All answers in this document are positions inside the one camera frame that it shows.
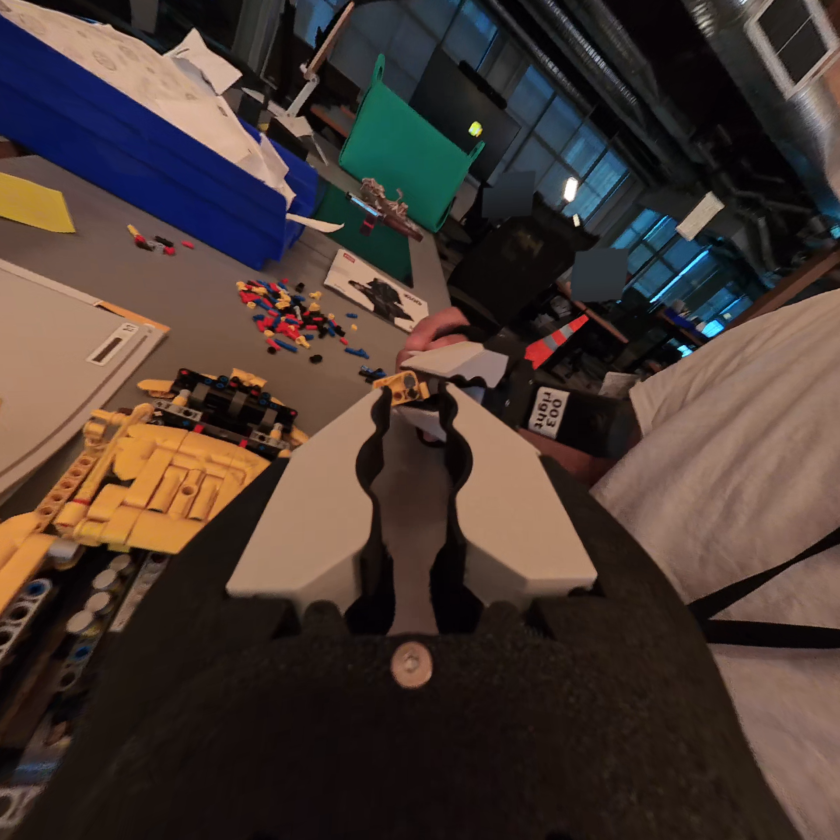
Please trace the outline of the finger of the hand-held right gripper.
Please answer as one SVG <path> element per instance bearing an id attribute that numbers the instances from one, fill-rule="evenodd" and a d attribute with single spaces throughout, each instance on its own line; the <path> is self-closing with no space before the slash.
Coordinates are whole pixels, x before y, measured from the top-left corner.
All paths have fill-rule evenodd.
<path id="1" fill-rule="evenodd" d="M 464 341 L 433 350 L 414 351 L 401 364 L 402 370 L 430 375 L 439 380 L 478 381 L 494 387 L 502 379 L 509 358 L 504 353 L 488 350 L 481 343 Z"/>
<path id="2" fill-rule="evenodd" d="M 416 429 L 416 435 L 421 444 L 428 447 L 445 446 L 447 435 L 437 411 L 405 404 L 397 406 L 395 414 Z"/>

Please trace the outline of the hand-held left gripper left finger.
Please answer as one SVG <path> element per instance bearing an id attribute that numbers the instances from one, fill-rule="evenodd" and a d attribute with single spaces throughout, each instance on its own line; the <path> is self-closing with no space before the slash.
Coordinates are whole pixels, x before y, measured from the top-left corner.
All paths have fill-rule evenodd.
<path id="1" fill-rule="evenodd" d="M 298 618 L 327 602 L 353 633 L 389 632 L 393 560 L 372 486 L 391 411 L 391 389 L 375 387 L 289 457 L 226 583 L 229 596 L 287 601 Z"/>

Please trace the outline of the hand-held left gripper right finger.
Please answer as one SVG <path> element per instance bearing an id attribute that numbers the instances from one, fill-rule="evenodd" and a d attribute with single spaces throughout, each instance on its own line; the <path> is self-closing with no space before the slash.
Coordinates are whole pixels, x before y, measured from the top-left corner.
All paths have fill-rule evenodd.
<path id="1" fill-rule="evenodd" d="M 429 573 L 441 634 L 506 603 L 592 591 L 597 572 L 539 451 L 455 384 L 440 393 L 449 476 L 445 541 Z"/>

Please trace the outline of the yellow panel subassembly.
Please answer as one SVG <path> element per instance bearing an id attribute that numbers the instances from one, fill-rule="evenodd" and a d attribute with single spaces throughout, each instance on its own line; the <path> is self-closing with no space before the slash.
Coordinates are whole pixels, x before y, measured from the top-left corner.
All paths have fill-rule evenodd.
<path id="1" fill-rule="evenodd" d="M 414 371 L 401 371 L 377 379 L 373 382 L 372 389 L 389 390 L 392 395 L 391 406 L 419 403 L 426 401 L 431 396 L 426 382 L 420 380 Z"/>

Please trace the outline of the black white instruction booklet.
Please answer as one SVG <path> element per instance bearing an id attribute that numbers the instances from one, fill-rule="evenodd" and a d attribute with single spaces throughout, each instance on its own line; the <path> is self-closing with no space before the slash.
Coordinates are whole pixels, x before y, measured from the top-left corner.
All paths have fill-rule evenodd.
<path id="1" fill-rule="evenodd" d="M 345 248 L 339 248 L 324 286 L 405 333 L 429 314 L 427 303 Z"/>

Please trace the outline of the yellow toy car model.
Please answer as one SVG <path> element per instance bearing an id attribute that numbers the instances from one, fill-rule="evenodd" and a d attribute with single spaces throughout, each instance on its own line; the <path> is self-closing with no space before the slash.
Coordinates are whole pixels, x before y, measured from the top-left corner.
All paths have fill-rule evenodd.
<path id="1" fill-rule="evenodd" d="M 2 521 L 2 838 L 69 748 L 99 660 L 169 562 L 308 436 L 266 381 L 180 369 L 92 411 L 79 456 Z"/>

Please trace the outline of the person's right forearm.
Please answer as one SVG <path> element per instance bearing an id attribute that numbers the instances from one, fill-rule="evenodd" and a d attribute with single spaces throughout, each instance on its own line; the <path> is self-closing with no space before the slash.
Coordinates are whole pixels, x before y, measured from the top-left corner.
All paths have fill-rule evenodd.
<path id="1" fill-rule="evenodd" d="M 542 455 L 557 462 L 588 488 L 594 487 L 618 463 L 620 458 L 589 455 L 577 448 L 548 441 L 539 446 Z"/>

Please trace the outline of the black office chair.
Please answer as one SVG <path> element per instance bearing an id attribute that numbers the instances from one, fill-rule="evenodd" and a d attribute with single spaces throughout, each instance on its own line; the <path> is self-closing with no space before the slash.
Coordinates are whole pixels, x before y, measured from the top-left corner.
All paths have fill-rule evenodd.
<path id="1" fill-rule="evenodd" d="M 490 231 L 455 266 L 450 303 L 483 329 L 511 326 L 535 301 L 556 288 L 579 252 L 600 237 L 544 205 L 511 217 Z"/>

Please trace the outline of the pile of red blue pins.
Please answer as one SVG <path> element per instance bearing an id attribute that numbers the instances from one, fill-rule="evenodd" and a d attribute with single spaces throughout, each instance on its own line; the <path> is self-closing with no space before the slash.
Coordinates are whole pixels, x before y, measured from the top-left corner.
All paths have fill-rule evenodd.
<path id="1" fill-rule="evenodd" d="M 248 309 L 268 354 L 299 354 L 310 365 L 320 365 L 327 347 L 360 361 L 358 376 L 368 384 L 384 380 L 391 371 L 373 364 L 371 355 L 358 343 L 357 314 L 345 321 L 321 309 L 321 292 L 306 293 L 304 284 L 289 287 L 284 280 L 237 280 L 241 304 Z"/>

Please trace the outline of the brown brick model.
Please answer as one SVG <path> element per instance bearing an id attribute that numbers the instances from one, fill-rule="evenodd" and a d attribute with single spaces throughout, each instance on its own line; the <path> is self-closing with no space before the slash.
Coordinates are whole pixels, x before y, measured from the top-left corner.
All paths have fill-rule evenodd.
<path id="1" fill-rule="evenodd" d="M 406 238 L 422 242 L 423 230 L 409 218 L 403 192 L 397 189 L 396 193 L 395 200 L 389 198 L 382 184 L 372 177 L 366 177 L 356 192 L 347 192 L 346 196 L 367 214 L 372 215 L 375 222 Z"/>

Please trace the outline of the green plastic bin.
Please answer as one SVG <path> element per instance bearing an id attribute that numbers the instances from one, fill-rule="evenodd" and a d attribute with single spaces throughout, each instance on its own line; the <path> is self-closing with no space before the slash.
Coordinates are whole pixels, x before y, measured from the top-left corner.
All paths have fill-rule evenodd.
<path id="1" fill-rule="evenodd" d="M 477 141 L 461 150 L 385 84 L 386 62 L 379 55 L 364 91 L 349 137 L 339 154 L 339 168 L 360 185 L 341 190 L 328 185 L 315 218 L 341 224 L 329 236 L 388 276 L 413 287 L 406 226 L 394 229 L 376 217 L 374 198 L 364 197 L 362 182 L 375 181 L 385 198 L 406 205 L 405 216 L 418 230 L 435 234 L 449 216 L 470 166 L 483 151 Z"/>

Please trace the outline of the black monitor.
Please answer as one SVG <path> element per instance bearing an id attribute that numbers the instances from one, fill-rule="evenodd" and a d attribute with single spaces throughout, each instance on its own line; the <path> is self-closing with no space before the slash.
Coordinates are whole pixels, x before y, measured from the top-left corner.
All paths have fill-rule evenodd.
<path id="1" fill-rule="evenodd" d="M 435 48 L 416 84 L 409 106 L 470 154 L 484 144 L 469 173 L 488 182 L 517 138 L 521 126 L 508 112 L 508 102 L 466 62 L 455 62 Z"/>

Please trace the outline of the open lego instruction booklet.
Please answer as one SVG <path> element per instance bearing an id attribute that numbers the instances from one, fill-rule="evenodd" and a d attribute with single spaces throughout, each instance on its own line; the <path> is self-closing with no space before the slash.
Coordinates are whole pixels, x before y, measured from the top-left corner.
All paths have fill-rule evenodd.
<path id="1" fill-rule="evenodd" d="M 120 316 L 124 320 L 131 321 L 139 325 L 152 327 L 153 329 L 156 329 L 162 333 L 168 333 L 171 330 L 169 326 L 157 322 L 152 318 L 148 318 L 137 312 L 122 308 L 108 301 L 99 300 L 96 301 L 93 305 L 98 309 L 104 310 L 105 312 L 109 312 L 116 316 Z"/>

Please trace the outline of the small cluster of pins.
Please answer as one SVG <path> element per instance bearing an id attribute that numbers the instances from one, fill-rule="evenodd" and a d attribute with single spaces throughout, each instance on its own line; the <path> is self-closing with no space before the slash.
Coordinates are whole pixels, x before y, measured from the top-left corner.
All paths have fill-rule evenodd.
<path id="1" fill-rule="evenodd" d="M 125 229 L 132 240 L 133 246 L 146 253 L 174 257 L 182 251 L 192 253 L 195 250 L 193 241 L 188 238 L 176 238 L 173 235 L 164 234 L 147 236 L 133 224 L 126 224 Z"/>

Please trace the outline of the wooden document stand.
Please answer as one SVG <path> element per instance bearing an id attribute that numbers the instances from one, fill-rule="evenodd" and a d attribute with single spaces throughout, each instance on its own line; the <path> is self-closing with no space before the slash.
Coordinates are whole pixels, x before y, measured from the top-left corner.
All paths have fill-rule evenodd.
<path id="1" fill-rule="evenodd" d="M 356 3 L 353 1 L 346 2 L 340 11 L 332 16 L 325 34 L 320 37 L 320 45 L 316 48 L 309 63 L 301 64 L 299 67 L 303 85 L 287 108 L 272 100 L 271 96 L 274 91 L 271 90 L 270 86 L 266 86 L 266 92 L 263 97 L 263 109 L 268 111 L 270 119 L 277 121 L 281 128 L 295 140 L 314 139 L 313 130 L 302 111 L 308 104 L 312 94 L 318 88 L 320 83 L 320 69 L 329 57 L 332 48 L 339 40 L 342 30 L 349 23 L 355 6 Z"/>

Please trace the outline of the yellow sticky note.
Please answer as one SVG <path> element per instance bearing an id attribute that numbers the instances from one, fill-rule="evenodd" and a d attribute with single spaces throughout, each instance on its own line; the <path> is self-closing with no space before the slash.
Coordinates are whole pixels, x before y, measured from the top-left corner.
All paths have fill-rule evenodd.
<path id="1" fill-rule="evenodd" d="M 1 217 L 51 233 L 76 233 L 62 192 L 4 172 Z"/>

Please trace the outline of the white vent grille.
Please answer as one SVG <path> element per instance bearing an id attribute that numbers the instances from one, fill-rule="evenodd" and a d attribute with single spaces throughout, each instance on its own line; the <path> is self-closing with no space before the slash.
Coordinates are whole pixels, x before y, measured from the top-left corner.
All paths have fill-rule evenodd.
<path id="1" fill-rule="evenodd" d="M 838 59 L 838 33 L 819 1 L 756 2 L 743 28 L 786 100 Z"/>

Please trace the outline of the silver air duct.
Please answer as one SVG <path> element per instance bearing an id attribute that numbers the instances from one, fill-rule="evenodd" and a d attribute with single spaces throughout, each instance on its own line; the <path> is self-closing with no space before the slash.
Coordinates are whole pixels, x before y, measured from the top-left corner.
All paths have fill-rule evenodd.
<path id="1" fill-rule="evenodd" d="M 762 1 L 682 2 L 693 25 L 801 178 L 823 212 L 838 216 L 838 59 L 786 100 L 744 31 L 751 6 Z M 822 2 L 838 33 L 838 2 Z"/>

